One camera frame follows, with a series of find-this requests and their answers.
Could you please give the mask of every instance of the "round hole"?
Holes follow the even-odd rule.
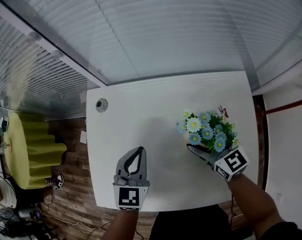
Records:
[[[107,107],[108,107],[108,102],[106,99],[103,98],[99,99],[95,105],[95,108],[98,112],[106,111]]]

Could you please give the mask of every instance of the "wire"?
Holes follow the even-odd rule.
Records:
[[[7,174],[7,173],[5,173],[5,172],[1,172],[1,171],[0,171],[0,173],[3,174],[3,175],[9,175],[10,177],[12,177],[10,174]]]
[[[67,223],[67,224],[71,224],[71,225],[73,225],[73,226],[77,226],[77,225],[81,224],[81,225],[85,226],[86,228],[89,228],[90,230],[92,230],[92,232],[87,236],[86,240],[88,240],[89,237],[90,237],[90,236],[93,234],[93,232],[96,231],[96,230],[99,230],[99,231],[101,231],[101,233],[104,233],[105,230],[103,230],[102,228],[105,227],[106,225],[108,225],[108,224],[111,223],[111,221],[110,221],[110,222],[105,223],[104,225],[102,225],[102,226],[100,226],[100,227],[92,228],[92,227],[89,227],[89,226],[87,226],[87,225],[85,225],[85,224],[79,222],[79,221],[78,221],[77,223],[71,223],[71,222],[68,222],[68,221],[65,221],[65,220],[62,220],[62,219],[59,219],[59,218],[55,218],[55,217],[53,217],[53,216],[51,216],[51,215],[43,214],[43,216],[50,217],[50,218],[53,218],[53,219],[55,219],[55,220],[58,220],[58,221]],[[142,240],[144,240],[144,237],[143,237],[137,230],[135,230],[135,233],[136,233],[138,236],[140,236],[140,237],[142,238]]]
[[[231,206],[232,217],[231,217],[231,222],[230,222],[231,228],[232,228],[233,218],[234,218],[234,216],[236,216],[236,213],[233,212],[233,207],[234,207],[234,196],[233,196],[233,194],[232,194],[232,206]]]
[[[51,203],[47,204],[47,210],[41,210],[41,212],[47,212],[47,211],[49,211],[51,204],[53,204],[53,194],[51,194]]]
[[[138,235],[138,236],[140,236],[140,237],[142,237],[142,239],[144,240],[144,237],[135,229],[135,233]]]
[[[14,190],[14,188],[12,187],[12,185],[9,184],[9,183],[7,182],[7,179],[3,178],[2,176],[0,176],[0,178],[2,178],[2,179],[6,182],[6,184],[8,184],[8,185],[13,189],[13,192],[14,192],[14,195],[15,195],[15,198],[16,198],[16,193],[15,193],[15,190]]]
[[[71,223],[71,222],[68,222],[68,221],[65,221],[65,220],[62,220],[62,219],[59,219],[59,218],[55,218],[55,217],[53,217],[53,216],[51,216],[51,215],[43,214],[43,216],[51,217],[51,218],[53,218],[53,219],[55,219],[55,220],[57,220],[57,221],[61,221],[61,222],[67,223],[67,224],[71,224],[71,225],[73,225],[73,226],[77,226],[77,225],[81,224],[81,225],[85,226],[86,228],[89,228],[90,230],[102,230],[102,231],[104,231],[104,230],[101,229],[101,228],[104,227],[105,225],[111,223],[111,221],[110,221],[110,222],[108,222],[108,223],[106,223],[106,224],[104,224],[103,226],[100,226],[100,227],[98,227],[98,228],[92,228],[92,227],[89,227],[89,226],[87,226],[87,225],[84,225],[82,222],[79,222],[79,221],[78,221],[77,223]]]
[[[12,214],[12,216],[11,216],[11,218],[8,218],[8,219],[5,219],[6,221],[8,220],[11,220],[12,218],[13,218],[13,216],[15,215],[15,212],[12,210],[12,212],[13,212],[13,214]]]

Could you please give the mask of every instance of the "white daisy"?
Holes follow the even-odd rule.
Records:
[[[231,146],[231,150],[237,149],[238,146],[239,146],[239,139],[238,139],[237,137],[235,137],[235,138],[233,139],[233,145]]]
[[[189,109],[184,110],[183,117],[184,119],[188,119],[191,116],[192,112]]]
[[[190,133],[196,133],[201,129],[202,123],[197,117],[188,119],[186,128]]]

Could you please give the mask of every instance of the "sneaker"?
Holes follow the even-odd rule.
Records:
[[[63,174],[59,174],[58,177],[53,181],[53,189],[54,190],[59,190],[64,182],[64,177]]]

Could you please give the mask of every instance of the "wall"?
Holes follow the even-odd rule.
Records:
[[[302,75],[264,95],[266,109],[302,99]],[[302,229],[302,106],[268,115],[270,159],[266,191],[283,219]]]

